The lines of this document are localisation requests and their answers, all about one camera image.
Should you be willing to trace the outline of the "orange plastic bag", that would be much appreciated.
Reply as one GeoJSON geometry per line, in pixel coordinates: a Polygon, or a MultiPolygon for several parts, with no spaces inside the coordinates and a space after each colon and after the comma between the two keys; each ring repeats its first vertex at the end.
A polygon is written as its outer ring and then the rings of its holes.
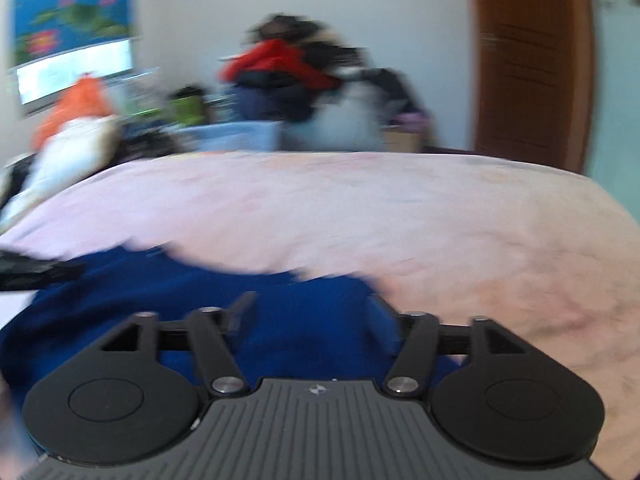
{"type": "Polygon", "coordinates": [[[47,140],[55,136],[66,122],[84,117],[107,117],[113,114],[105,84],[100,78],[83,74],[61,99],[56,102],[47,118],[32,138],[32,150],[39,151],[47,140]]]}

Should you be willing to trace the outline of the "light blue towel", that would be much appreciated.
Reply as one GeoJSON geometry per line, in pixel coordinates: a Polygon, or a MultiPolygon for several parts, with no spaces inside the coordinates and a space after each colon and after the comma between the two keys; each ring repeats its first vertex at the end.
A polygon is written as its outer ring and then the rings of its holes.
{"type": "Polygon", "coordinates": [[[192,152],[274,152],[280,148],[280,122],[221,122],[176,131],[181,144],[192,152]]]}

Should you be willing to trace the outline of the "blue embroidered sweater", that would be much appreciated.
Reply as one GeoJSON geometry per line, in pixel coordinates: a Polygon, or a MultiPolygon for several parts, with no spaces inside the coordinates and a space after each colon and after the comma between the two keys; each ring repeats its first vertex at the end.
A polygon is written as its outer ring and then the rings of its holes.
{"type": "Polygon", "coordinates": [[[302,280],[290,272],[239,274],[187,264],[162,248],[116,246],[75,258],[77,278],[35,294],[1,331],[1,376],[16,405],[42,378],[132,316],[150,312],[163,366],[201,385],[186,319],[203,327],[253,294],[239,333],[224,338],[250,386],[264,378],[384,382],[400,342],[390,321],[370,324],[374,289],[349,275],[302,280]]]}

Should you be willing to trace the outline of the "pile of dark clothes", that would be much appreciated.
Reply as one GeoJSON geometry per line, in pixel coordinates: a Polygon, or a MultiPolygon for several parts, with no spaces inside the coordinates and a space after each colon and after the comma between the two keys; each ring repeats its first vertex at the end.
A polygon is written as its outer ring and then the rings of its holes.
{"type": "Polygon", "coordinates": [[[287,151],[420,153],[431,132],[403,73],[373,66],[366,49],[303,16],[267,16],[218,78],[235,116],[280,124],[287,151]]]}

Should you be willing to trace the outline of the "lotus print roller blind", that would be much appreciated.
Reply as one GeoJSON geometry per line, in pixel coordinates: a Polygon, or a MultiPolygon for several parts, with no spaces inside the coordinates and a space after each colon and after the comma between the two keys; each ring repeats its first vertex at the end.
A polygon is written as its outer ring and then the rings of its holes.
{"type": "Polygon", "coordinates": [[[11,0],[11,65],[131,37],[130,1],[11,0]]]}

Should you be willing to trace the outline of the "window with grey frame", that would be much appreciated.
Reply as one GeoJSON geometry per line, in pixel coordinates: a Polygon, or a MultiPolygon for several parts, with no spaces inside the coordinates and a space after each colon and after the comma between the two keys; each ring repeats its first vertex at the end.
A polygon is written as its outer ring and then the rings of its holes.
{"type": "Polygon", "coordinates": [[[49,104],[81,76],[110,78],[133,69],[131,40],[95,44],[18,66],[15,70],[17,93],[21,106],[37,107],[49,104]]]}

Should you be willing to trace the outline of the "brown wooden door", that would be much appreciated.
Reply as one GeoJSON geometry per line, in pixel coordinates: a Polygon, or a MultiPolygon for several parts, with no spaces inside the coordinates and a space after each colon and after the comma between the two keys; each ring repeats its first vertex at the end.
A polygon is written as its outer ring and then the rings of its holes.
{"type": "Polygon", "coordinates": [[[591,0],[475,0],[478,154],[580,174],[594,96],[591,0]]]}

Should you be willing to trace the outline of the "frosted glass wardrobe door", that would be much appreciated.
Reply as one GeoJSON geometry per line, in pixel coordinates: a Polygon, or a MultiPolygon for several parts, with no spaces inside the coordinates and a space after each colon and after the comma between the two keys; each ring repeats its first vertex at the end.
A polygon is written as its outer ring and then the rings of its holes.
{"type": "Polygon", "coordinates": [[[587,174],[639,215],[639,0],[592,0],[596,100],[587,174]]]}

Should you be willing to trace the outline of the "pink floral bed blanket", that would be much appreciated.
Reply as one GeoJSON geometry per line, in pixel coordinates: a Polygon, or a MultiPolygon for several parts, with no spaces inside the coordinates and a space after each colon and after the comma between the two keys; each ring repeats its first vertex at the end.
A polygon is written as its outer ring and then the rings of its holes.
{"type": "Polygon", "coordinates": [[[128,162],[58,193],[2,244],[129,244],[236,272],[357,274],[404,311],[494,318],[596,388],[594,459],[639,470],[639,226],[588,178],[477,156],[205,153],[128,162]]]}

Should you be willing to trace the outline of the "clear plastic bag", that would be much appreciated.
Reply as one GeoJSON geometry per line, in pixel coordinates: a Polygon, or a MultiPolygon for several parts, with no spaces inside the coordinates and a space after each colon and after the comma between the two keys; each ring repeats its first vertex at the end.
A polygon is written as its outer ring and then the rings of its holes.
{"type": "Polygon", "coordinates": [[[322,94],[306,122],[287,122],[281,148],[298,152],[379,152],[381,93],[365,82],[349,82],[337,93],[322,94]]]}

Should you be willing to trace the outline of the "red jacket on pile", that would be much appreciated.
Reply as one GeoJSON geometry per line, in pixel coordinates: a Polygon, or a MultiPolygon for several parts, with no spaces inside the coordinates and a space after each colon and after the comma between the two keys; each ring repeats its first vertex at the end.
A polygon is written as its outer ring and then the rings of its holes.
{"type": "Polygon", "coordinates": [[[337,78],[304,62],[302,50],[281,39],[258,42],[228,61],[220,70],[219,79],[232,84],[242,74],[253,72],[285,74],[312,91],[333,90],[340,85],[337,78]]]}

